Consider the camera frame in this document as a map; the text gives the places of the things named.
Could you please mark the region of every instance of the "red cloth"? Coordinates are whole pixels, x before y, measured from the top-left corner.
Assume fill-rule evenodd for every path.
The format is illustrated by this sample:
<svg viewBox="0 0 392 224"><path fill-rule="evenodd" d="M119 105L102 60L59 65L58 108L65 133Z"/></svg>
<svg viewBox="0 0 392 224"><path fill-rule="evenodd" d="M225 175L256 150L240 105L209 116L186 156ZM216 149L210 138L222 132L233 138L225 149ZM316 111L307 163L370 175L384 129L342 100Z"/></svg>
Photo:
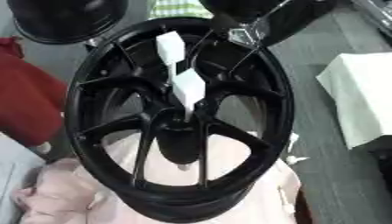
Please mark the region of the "red cloth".
<svg viewBox="0 0 392 224"><path fill-rule="evenodd" d="M14 38L0 38L0 130L25 146L40 145L62 124L67 87L21 57Z"/></svg>

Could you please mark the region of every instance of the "floor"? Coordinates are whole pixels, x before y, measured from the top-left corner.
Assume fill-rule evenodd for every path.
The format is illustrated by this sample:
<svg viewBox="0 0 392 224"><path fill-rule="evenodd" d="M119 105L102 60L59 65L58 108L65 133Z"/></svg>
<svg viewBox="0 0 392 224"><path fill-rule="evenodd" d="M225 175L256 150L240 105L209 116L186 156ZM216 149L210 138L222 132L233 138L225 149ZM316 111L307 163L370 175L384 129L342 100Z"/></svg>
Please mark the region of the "floor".
<svg viewBox="0 0 392 224"><path fill-rule="evenodd" d="M134 8L137 0L130 1L127 17L112 32L146 19L149 6ZM11 27L5 34L13 33ZM47 46L29 40L23 45L26 60L66 82L86 56L82 45ZM365 151L347 150L333 102L315 80L340 53L379 53L390 51L389 46L361 15L349 5L341 5L271 50L290 76L295 92L294 130L300 139L294 153L311 159L294 169L304 183L315 223L391 223L392 200L375 161ZM63 135L55 142L57 149L69 147Z"/></svg>

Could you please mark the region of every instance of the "black wheel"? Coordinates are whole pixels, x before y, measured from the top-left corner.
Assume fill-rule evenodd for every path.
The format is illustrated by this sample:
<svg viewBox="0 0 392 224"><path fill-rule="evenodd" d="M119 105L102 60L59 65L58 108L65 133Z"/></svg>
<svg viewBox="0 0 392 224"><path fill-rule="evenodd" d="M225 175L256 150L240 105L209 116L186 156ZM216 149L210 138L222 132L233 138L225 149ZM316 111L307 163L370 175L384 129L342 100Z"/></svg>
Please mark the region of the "black wheel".
<svg viewBox="0 0 392 224"><path fill-rule="evenodd" d="M166 85L167 72L155 47L155 37L177 31L186 42L188 59L182 69L194 67L206 82L206 98L190 122ZM137 93L143 111L108 122L108 116ZM246 95L266 115L262 137L216 117L230 95ZM93 50L69 88L66 130L82 164L126 204L141 214L166 222L195 222L217 216L236 205L252 185L277 161L293 123L290 83L275 57L264 47L234 45L211 32L208 20L164 18L120 31ZM141 132L132 173L116 164L102 146L102 138L119 130ZM207 139L230 137L246 144L250 156L228 174L209 179ZM192 148L177 153L179 137ZM198 161L196 185L170 186L144 177L144 162L154 138L170 161Z"/></svg>

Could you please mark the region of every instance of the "white foam block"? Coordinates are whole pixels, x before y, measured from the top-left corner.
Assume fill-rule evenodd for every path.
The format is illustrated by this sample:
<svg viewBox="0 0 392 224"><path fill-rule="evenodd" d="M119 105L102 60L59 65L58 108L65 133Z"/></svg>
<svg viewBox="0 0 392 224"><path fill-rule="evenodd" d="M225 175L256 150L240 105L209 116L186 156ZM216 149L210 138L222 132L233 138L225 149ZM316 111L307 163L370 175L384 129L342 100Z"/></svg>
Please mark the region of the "white foam block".
<svg viewBox="0 0 392 224"><path fill-rule="evenodd" d="M190 68L173 79L173 93L184 105L188 115L192 114L194 104L206 96L206 83Z"/></svg>
<svg viewBox="0 0 392 224"><path fill-rule="evenodd" d="M157 36L157 53L167 65L184 60L186 57L186 43L176 31Z"/></svg>

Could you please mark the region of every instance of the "green cloth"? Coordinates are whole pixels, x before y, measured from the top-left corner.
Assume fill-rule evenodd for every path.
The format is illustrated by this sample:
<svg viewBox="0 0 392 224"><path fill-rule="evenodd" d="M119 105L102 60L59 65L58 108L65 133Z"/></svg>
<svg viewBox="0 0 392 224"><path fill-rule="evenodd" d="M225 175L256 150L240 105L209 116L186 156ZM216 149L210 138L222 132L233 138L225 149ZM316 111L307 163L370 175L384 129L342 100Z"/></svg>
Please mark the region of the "green cloth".
<svg viewBox="0 0 392 224"><path fill-rule="evenodd" d="M212 16L213 14L206 10L199 0L157 0L150 14L150 18Z"/></svg>

